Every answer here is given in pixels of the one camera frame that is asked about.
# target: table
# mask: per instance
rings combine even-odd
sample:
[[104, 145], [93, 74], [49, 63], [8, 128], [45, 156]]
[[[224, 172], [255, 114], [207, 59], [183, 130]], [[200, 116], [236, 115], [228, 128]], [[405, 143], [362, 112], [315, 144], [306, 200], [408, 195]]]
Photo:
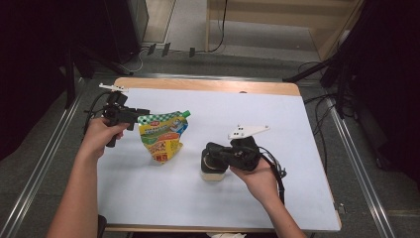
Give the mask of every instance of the table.
[[[320, 60], [336, 49], [359, 17], [363, 0], [229, 0], [226, 21], [308, 28]], [[210, 21], [222, 20], [225, 0], [207, 0], [206, 43]]]
[[306, 231], [338, 231], [340, 218], [323, 172], [299, 90], [292, 83], [208, 79], [119, 78], [130, 107], [159, 114], [190, 110], [184, 146], [155, 162], [137, 130], [127, 131], [98, 163], [99, 213], [109, 231], [268, 232], [272, 225], [245, 184], [227, 171], [222, 181], [200, 177], [208, 142], [229, 146], [242, 125], [268, 125], [255, 135], [286, 169], [285, 203]]

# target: white plastic part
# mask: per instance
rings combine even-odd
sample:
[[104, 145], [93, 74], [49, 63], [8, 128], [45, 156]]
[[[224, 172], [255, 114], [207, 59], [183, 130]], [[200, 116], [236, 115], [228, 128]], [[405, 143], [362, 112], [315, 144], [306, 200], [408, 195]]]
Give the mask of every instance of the white plastic part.
[[233, 139], [244, 139], [250, 136], [253, 136], [257, 133], [269, 130], [269, 126], [241, 126], [238, 127], [233, 131], [231, 134], [228, 135], [229, 140]]
[[99, 87], [111, 89], [113, 91], [121, 91], [121, 92], [128, 92], [129, 91], [129, 89], [124, 88], [124, 86], [119, 87], [119, 86], [115, 86], [115, 85], [104, 85], [102, 82], [99, 84]]

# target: colorful plastic package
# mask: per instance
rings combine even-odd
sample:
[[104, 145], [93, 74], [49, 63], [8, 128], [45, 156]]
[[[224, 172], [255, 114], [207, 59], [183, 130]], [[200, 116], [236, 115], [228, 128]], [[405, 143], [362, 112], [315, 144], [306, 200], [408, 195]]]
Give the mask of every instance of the colorful plastic package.
[[181, 149], [179, 140], [188, 127], [189, 115], [189, 111], [176, 111], [138, 118], [140, 137], [154, 160], [163, 164]]

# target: person's right arm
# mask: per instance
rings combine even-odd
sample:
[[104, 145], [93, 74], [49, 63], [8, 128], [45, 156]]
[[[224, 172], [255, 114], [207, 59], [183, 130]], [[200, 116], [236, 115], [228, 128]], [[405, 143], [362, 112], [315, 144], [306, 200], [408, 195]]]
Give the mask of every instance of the person's right arm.
[[233, 167], [231, 171], [245, 182], [250, 193], [262, 204], [278, 237], [306, 237], [281, 202], [277, 181], [268, 162], [260, 159], [259, 165], [252, 172]]

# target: white table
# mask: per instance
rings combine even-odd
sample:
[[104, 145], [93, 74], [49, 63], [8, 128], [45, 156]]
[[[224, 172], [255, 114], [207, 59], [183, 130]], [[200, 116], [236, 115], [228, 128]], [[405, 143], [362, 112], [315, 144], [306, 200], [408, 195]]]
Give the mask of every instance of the white table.
[[[262, 206], [229, 170], [222, 181], [205, 181], [200, 176], [206, 144], [229, 146], [228, 134], [238, 124], [270, 127], [255, 139], [286, 168], [285, 204], [299, 227], [340, 230], [340, 218], [294, 84], [141, 78], [121, 78], [116, 84], [147, 87], [130, 88], [127, 106], [155, 114], [189, 110], [191, 116], [181, 136], [183, 148], [163, 165], [142, 144], [137, 124], [115, 148], [106, 149], [98, 164], [98, 202], [99, 213], [108, 220], [107, 230], [272, 231]], [[225, 92], [215, 91], [218, 88]], [[248, 93], [238, 93], [239, 88]], [[251, 93], [264, 88], [274, 94]]]

